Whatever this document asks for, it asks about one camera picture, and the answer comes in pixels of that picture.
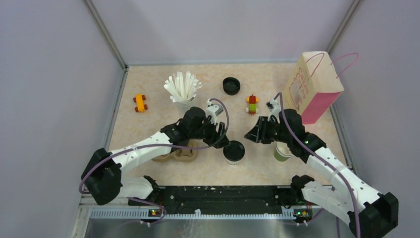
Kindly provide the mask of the black coffee cup lid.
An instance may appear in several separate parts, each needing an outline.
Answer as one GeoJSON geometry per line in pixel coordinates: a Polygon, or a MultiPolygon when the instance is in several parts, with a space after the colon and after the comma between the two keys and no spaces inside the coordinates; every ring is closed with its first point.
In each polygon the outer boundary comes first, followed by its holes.
{"type": "Polygon", "coordinates": [[[245,147],[241,142],[232,140],[228,146],[223,148],[223,155],[225,158],[231,160],[243,158],[245,155],[245,147]]]}

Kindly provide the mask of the white paper coffee cup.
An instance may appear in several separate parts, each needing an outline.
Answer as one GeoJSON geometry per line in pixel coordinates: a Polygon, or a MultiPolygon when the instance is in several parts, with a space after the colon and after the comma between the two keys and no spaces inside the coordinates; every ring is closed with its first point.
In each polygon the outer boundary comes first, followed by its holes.
{"type": "Polygon", "coordinates": [[[229,158],[226,158],[227,163],[230,164],[230,165],[237,165],[242,160],[243,160],[242,158],[240,158],[240,159],[233,159],[233,160],[231,160],[229,158]]]}

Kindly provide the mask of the beige pink cake bag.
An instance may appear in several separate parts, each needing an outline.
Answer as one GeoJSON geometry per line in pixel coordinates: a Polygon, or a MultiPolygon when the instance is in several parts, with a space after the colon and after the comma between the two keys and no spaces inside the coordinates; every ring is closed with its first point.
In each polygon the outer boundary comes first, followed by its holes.
{"type": "Polygon", "coordinates": [[[297,61],[285,88],[283,98],[290,109],[302,117],[303,124],[314,124],[344,92],[334,63],[342,58],[354,56],[355,59],[345,69],[351,67],[359,58],[358,53],[349,53],[331,60],[328,52],[303,52],[297,61]]]}

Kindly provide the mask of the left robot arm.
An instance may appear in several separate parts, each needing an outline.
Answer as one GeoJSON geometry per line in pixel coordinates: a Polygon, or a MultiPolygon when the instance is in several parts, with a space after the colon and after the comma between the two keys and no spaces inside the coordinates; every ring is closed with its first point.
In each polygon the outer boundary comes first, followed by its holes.
{"type": "Polygon", "coordinates": [[[147,205],[155,204],[159,192],[150,179],[124,179],[123,174],[178,149],[192,150],[188,145],[190,140],[202,140],[204,148],[229,145],[225,124],[217,122],[217,116],[223,111],[221,104],[210,104],[205,109],[191,107],[183,118],[142,141],[113,151],[96,150],[81,175],[79,188],[87,188],[97,205],[125,197],[140,198],[147,205]]]}

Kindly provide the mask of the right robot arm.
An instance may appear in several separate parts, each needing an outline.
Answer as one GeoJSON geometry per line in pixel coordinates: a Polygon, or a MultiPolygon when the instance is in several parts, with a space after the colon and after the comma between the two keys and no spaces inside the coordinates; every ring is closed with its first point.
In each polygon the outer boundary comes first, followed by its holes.
{"type": "Polygon", "coordinates": [[[261,144],[285,143],[294,156],[331,183],[329,189],[311,176],[294,176],[290,184],[294,203],[320,206],[347,224],[357,238],[382,238],[398,226],[396,196],[379,192],[354,174],[323,140],[305,130],[295,110],[285,109],[277,118],[260,116],[244,138],[261,144]]]}

